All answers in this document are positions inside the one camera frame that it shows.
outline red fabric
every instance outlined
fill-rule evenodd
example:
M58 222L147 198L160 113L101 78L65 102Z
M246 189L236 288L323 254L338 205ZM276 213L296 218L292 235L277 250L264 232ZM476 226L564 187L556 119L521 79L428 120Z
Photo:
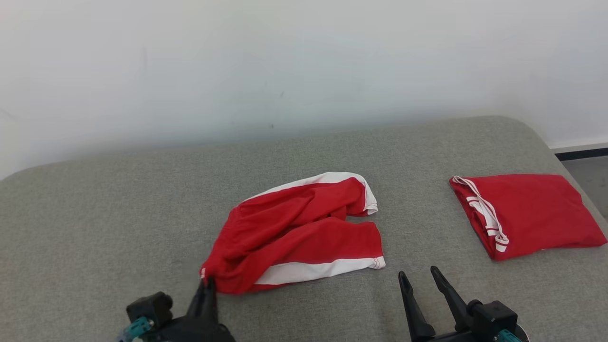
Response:
M201 277L213 277L221 293L239 294L284 285L255 284L273 265L382 256L374 223L345 221L367 215L364 207L365 186L356 178L246 200L230 212Z
M490 258L501 261L547 248L594 247L605 244L600 230L581 195L559 175L499 175L463 177L472 181L481 197L494 207L503 233L508 237L504 252L486 230L486 218L469 205L475 197L467 185L450 180L458 200Z

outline teal connector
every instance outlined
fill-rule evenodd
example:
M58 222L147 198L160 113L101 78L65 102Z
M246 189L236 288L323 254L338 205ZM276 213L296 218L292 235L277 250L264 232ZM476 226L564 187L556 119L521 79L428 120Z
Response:
M150 329L152 329L152 325L150 325L148 319L140 317L122 331L122 334L116 338L116 342L133 342L133 340L147 333Z
M522 342L522 340L518 339L509 330L505 329L498 333L498 342Z

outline clothing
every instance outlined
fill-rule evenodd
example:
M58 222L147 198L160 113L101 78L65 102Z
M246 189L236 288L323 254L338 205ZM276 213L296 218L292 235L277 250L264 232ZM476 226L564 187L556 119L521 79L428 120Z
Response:
M563 176L454 176L450 184L494 260L607 242L581 195Z
M385 266L380 233L366 216L378 204L365 179L327 172L253 196L230 212L201 278L245 293Z

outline baseboard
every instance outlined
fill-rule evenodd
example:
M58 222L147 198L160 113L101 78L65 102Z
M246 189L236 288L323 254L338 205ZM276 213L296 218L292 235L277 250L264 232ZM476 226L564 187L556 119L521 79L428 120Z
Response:
M577 152L608 148L608 137L590 140L568 141L562 144L550 144L549 148L556 155L565 152Z
M593 150L555 153L555 156L558 157L560 161L608 156L608 147L595 148Z

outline gray fabric surface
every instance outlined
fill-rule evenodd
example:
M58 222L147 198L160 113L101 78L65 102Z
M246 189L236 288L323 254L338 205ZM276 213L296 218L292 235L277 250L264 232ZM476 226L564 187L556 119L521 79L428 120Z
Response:
M3 341L112 341L125 306L165 291L182 315L230 209L326 171L363 175L386 268L219 296L237 341L408 341L397 272L438 333L454 322L429 272L465 301L499 299L533 341L608 335L608 248L490 261L448 184L453 175L560 173L524 124L478 117L255 144L61 162L0 182ZM583 195L591 213L606 222Z
M608 156L566 160L562 164L602 216L608 218Z

